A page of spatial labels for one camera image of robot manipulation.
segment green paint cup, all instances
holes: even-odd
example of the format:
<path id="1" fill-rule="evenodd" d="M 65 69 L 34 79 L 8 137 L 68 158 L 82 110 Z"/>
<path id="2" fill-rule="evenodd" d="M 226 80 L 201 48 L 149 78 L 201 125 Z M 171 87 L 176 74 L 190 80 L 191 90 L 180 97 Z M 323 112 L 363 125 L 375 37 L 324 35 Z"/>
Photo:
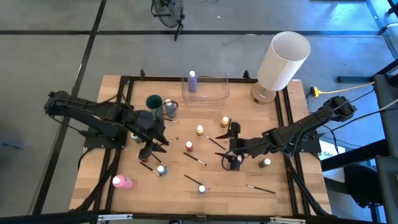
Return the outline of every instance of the green paint cup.
<path id="1" fill-rule="evenodd" d="M 146 105 L 149 111 L 157 117 L 163 116 L 163 101 L 159 95 L 151 95 L 147 98 Z"/>

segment clear plastic container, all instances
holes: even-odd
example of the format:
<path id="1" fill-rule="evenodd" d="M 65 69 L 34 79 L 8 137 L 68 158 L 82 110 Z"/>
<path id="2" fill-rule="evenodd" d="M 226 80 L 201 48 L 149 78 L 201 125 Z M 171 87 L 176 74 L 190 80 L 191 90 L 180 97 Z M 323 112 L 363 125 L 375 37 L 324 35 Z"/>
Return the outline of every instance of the clear plastic container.
<path id="1" fill-rule="evenodd" d="M 229 97 L 228 75 L 219 72 L 215 76 L 198 75 L 198 88 L 195 93 L 188 91 L 188 76 L 182 77 L 182 98 L 187 106 L 223 105 Z"/>

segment wooden table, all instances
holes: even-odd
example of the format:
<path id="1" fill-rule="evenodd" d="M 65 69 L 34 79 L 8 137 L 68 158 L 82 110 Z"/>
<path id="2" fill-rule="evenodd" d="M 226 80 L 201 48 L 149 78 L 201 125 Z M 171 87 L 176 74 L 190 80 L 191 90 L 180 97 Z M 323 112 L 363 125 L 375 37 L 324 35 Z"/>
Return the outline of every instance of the wooden table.
<path id="1" fill-rule="evenodd" d="M 120 76 L 105 75 L 99 91 L 98 101 L 103 101 L 117 93 Z M 156 152 L 157 157 L 167 165 L 168 173 L 157 177 L 139 164 L 137 153 L 142 144 L 128 138 L 122 150 L 118 173 L 134 181 L 132 190 L 115 189 L 112 212 L 162 213 L 162 214 L 206 214 L 206 215 L 251 215 L 251 216 L 289 216 L 292 215 L 289 187 L 281 153 L 266 154 L 255 159 L 247 158 L 239 172 L 225 171 L 221 167 L 221 157 L 214 152 L 225 152 L 204 136 L 196 135 L 196 126 L 201 124 L 205 134 L 215 138 L 226 132 L 220 127 L 223 116 L 241 125 L 241 138 L 260 137 L 263 131 L 278 127 L 275 103 L 259 105 L 250 98 L 249 83 L 230 83 L 230 95 L 223 106 L 186 106 L 181 96 L 180 82 L 135 81 L 131 104 L 135 109 L 146 109 L 145 101 L 149 95 L 158 94 L 163 99 L 170 98 L 180 103 L 176 119 L 179 123 L 165 122 L 167 139 L 178 137 L 178 141 L 164 148 L 166 154 Z M 302 83 L 292 80 L 288 85 L 294 120 L 308 115 Z M 282 111 L 287 118 L 282 92 Z M 192 155 L 207 163 L 207 166 L 183 154 L 185 143 L 193 143 Z M 223 139 L 216 140 L 228 148 Z M 70 208 L 79 206 L 97 184 L 103 161 L 104 149 L 95 149 L 81 162 Z M 259 168 L 257 163 L 265 158 L 271 165 Z M 331 212 L 323 174 L 318 159 L 311 154 L 301 153 L 305 183 L 315 199 L 327 212 Z M 160 165 L 153 157 L 148 166 Z M 211 190 L 198 193 L 198 185 L 183 175 L 202 182 Z M 269 194 L 246 187 L 255 185 L 276 192 Z M 103 189 L 100 208 L 104 208 L 108 185 Z M 300 191 L 297 186 L 298 208 L 303 213 Z"/>

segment lamp base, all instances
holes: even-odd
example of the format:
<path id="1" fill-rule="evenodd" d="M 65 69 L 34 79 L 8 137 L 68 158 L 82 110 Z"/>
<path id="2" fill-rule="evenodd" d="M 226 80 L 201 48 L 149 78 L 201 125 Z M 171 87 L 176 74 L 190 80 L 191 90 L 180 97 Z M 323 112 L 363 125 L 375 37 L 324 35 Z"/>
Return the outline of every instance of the lamp base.
<path id="1" fill-rule="evenodd" d="M 274 101 L 276 97 L 276 91 L 266 90 L 260 85 L 260 83 L 257 82 L 251 88 L 250 96 L 254 102 L 265 105 Z"/>

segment paintbrush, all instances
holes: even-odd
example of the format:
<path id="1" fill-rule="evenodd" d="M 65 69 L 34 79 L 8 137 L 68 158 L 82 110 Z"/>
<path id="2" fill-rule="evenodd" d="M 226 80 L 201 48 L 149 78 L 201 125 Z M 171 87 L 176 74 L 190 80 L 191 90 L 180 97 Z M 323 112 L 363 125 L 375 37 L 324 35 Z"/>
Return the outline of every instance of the paintbrush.
<path id="1" fill-rule="evenodd" d="M 229 130 L 231 128 L 231 122 L 232 122 L 232 118 L 229 118 L 229 123 L 228 123 L 228 129 Z"/>
<path id="2" fill-rule="evenodd" d="M 204 134 L 204 136 L 206 136 L 206 138 L 208 138 L 210 141 L 212 141 L 213 143 L 215 143 L 217 146 L 223 148 L 224 150 L 226 150 L 222 145 L 218 144 L 216 141 L 214 141 L 211 137 L 207 136 L 206 134 Z"/>
<path id="3" fill-rule="evenodd" d="M 187 155 L 187 156 L 189 156 L 189 157 L 191 157 L 192 159 L 194 159 L 194 160 L 196 160 L 196 161 L 200 162 L 201 164 L 203 164 L 203 165 L 207 166 L 207 164 L 206 164 L 205 162 L 202 162 L 202 161 L 200 161 L 199 159 L 197 159 L 197 158 L 195 158 L 195 157 L 193 157 L 193 156 L 189 155 L 188 153 L 184 152 L 184 154 L 185 154 L 185 155 Z"/>
<path id="4" fill-rule="evenodd" d="M 159 161 L 164 167 L 167 167 L 166 164 L 164 164 L 162 161 L 160 161 L 160 159 L 159 159 L 158 157 L 156 157 L 153 153 L 151 153 L 151 155 L 152 155 L 153 157 L 155 157 L 155 159 L 156 159 L 157 161 Z"/>
<path id="5" fill-rule="evenodd" d="M 188 179 L 194 181 L 195 183 L 197 183 L 197 184 L 199 184 L 199 185 L 205 186 L 204 184 L 200 183 L 200 182 L 197 181 L 197 180 L 194 180 L 192 177 L 189 177 L 188 175 L 185 175 L 185 174 L 184 174 L 184 176 L 185 176 L 186 178 L 188 178 Z"/>
<path id="6" fill-rule="evenodd" d="M 176 120 L 172 120 L 172 119 L 168 119 L 168 118 L 163 118 L 163 119 L 165 119 L 166 121 L 171 121 L 171 122 L 179 123 L 179 121 L 176 121 Z"/>
<path id="7" fill-rule="evenodd" d="M 176 141 L 176 140 L 178 140 L 178 138 L 171 139 L 171 140 L 169 141 L 169 143 L 170 143 L 170 142 L 174 142 L 174 141 Z"/>
<path id="8" fill-rule="evenodd" d="M 270 191 L 270 190 L 262 189 L 262 188 L 255 187 L 255 186 L 251 186 L 251 185 L 248 185 L 248 184 L 246 184 L 246 186 L 251 187 L 251 188 L 253 188 L 253 189 L 262 190 L 262 191 L 265 191 L 265 192 L 269 192 L 269 193 L 272 193 L 272 194 L 276 194 L 275 192 L 272 192 L 272 191 Z"/>
<path id="9" fill-rule="evenodd" d="M 154 172 L 156 175 L 158 175 L 159 177 L 161 176 L 160 174 L 158 174 L 154 169 L 150 168 L 149 166 L 145 165 L 143 162 L 140 162 L 141 165 L 143 165 L 144 167 L 148 168 L 150 171 Z"/>

